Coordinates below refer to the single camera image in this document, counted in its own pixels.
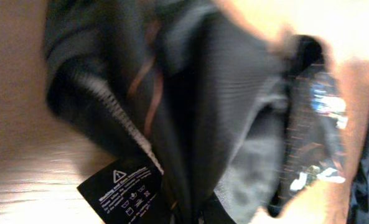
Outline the black patterned shirt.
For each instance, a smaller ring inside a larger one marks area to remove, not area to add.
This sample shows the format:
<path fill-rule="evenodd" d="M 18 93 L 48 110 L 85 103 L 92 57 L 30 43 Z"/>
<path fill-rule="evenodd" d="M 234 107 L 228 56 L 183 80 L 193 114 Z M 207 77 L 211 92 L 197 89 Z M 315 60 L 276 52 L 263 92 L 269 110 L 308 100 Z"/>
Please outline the black patterned shirt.
<path fill-rule="evenodd" d="M 49 1 L 47 103 L 118 154 L 78 186 L 105 223 L 247 223 L 345 180 L 321 45 L 277 57 L 211 1 Z"/>

